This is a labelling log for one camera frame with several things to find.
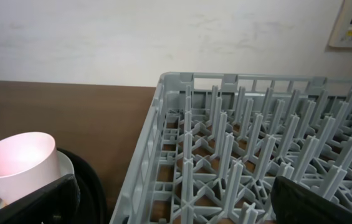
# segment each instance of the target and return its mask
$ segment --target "white plate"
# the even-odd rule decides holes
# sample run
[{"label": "white plate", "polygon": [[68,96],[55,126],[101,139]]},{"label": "white plate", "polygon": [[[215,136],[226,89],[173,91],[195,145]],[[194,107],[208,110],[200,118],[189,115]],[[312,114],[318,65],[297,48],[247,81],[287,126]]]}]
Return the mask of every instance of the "white plate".
[{"label": "white plate", "polygon": [[57,151],[58,162],[59,162],[59,171],[61,173],[61,177],[67,174],[75,174],[74,165],[72,161],[62,152]]}]

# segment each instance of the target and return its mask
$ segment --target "cup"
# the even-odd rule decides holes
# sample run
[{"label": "cup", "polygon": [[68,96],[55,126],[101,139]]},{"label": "cup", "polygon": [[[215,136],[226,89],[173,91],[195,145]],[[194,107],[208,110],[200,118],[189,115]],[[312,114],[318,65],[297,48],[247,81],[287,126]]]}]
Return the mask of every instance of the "cup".
[{"label": "cup", "polygon": [[54,138],[22,133],[0,141],[0,198],[10,204],[60,178]]}]

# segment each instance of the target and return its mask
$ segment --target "black plate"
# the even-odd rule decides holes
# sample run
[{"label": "black plate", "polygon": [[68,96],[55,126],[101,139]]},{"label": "black plate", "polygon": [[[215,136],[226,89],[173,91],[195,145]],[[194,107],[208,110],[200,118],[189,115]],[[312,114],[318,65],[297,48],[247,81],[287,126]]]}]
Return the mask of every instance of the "black plate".
[{"label": "black plate", "polygon": [[102,184],[93,168],[79,156],[58,148],[74,165],[77,184],[80,188],[80,205],[74,223],[107,224],[108,210]]}]

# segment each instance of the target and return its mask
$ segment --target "brown table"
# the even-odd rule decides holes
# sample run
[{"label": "brown table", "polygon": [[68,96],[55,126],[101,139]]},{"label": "brown table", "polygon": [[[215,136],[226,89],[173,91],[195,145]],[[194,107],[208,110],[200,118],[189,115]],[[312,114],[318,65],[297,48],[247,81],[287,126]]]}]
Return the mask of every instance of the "brown table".
[{"label": "brown table", "polygon": [[155,88],[0,82],[0,140],[28,131],[85,159],[113,210]]}]

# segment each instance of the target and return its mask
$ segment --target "gray plastic dish rack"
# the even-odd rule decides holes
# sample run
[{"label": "gray plastic dish rack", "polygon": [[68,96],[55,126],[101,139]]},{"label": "gray plastic dish rack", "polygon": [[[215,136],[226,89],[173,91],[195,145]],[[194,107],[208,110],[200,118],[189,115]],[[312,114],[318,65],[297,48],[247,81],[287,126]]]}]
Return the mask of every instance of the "gray plastic dish rack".
[{"label": "gray plastic dish rack", "polygon": [[352,212],[352,79],[165,73],[110,223],[274,220],[278,175]]}]

